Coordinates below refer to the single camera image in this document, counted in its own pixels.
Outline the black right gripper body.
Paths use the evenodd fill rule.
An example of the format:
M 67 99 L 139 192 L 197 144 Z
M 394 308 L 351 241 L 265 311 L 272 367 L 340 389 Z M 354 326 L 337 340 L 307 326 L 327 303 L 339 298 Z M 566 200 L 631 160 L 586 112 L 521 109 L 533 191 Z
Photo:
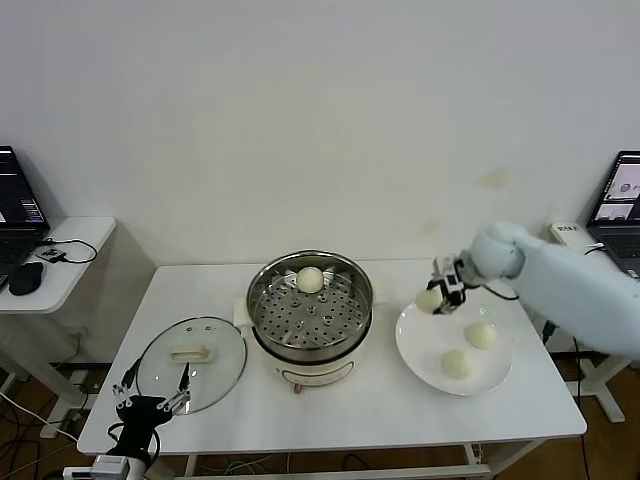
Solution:
M 433 267 L 433 275 L 441 274 L 445 278 L 445 293 L 475 288 L 475 265 L 467 253 L 437 257 Z

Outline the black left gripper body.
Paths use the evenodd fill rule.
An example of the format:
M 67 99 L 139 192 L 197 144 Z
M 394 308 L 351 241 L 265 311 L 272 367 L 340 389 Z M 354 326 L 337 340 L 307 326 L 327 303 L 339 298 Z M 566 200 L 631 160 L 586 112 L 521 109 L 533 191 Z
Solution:
M 166 398 L 133 395 L 117 406 L 117 416 L 123 423 L 117 450 L 120 454 L 147 453 L 153 432 L 172 418 L 165 410 Z

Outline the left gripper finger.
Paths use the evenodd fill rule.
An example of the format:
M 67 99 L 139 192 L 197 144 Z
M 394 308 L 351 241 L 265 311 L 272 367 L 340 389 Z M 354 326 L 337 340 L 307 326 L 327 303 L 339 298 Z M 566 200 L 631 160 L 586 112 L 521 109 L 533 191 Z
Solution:
M 112 386 L 112 393 L 116 400 L 116 409 L 123 409 L 126 406 L 132 405 L 130 397 L 132 395 L 132 387 L 136 380 L 138 368 L 139 360 L 136 359 L 125 371 L 120 382 L 115 383 Z
M 179 413 L 190 401 L 190 363 L 184 365 L 176 392 L 160 402 L 156 408 L 166 413 Z

